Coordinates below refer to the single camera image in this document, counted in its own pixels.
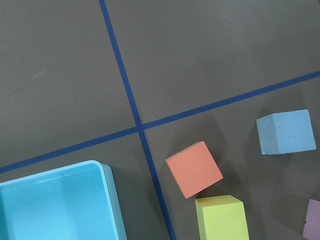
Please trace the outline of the pink lilac foam block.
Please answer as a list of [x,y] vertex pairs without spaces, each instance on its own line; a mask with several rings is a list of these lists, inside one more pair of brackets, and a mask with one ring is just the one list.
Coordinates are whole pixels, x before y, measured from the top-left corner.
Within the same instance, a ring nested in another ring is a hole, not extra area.
[[308,201],[302,235],[307,240],[320,239],[320,202],[317,200]]

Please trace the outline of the light blue foam block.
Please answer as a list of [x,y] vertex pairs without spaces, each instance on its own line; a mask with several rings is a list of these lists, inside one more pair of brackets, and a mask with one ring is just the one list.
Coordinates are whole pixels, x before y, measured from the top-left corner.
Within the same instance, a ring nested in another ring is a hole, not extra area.
[[317,149],[307,109],[272,113],[256,120],[263,155],[281,155]]

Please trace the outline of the orange foam block near bin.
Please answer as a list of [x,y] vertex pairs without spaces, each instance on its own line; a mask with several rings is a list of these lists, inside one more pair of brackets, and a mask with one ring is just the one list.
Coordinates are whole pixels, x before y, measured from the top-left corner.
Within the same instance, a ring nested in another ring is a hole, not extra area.
[[165,162],[186,199],[223,179],[204,141],[181,150]]

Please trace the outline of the yellow foam block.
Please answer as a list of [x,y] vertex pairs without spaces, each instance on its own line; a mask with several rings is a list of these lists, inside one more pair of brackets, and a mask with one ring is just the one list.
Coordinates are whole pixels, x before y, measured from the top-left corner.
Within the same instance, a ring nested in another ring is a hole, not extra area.
[[244,203],[220,195],[195,199],[201,240],[248,240],[249,232]]

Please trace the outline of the light blue plastic bin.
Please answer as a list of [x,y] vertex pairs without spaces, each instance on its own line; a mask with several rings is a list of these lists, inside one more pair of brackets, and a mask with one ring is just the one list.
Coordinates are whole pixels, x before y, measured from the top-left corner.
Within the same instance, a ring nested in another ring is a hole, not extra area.
[[111,168],[95,160],[0,185],[3,240],[125,240]]

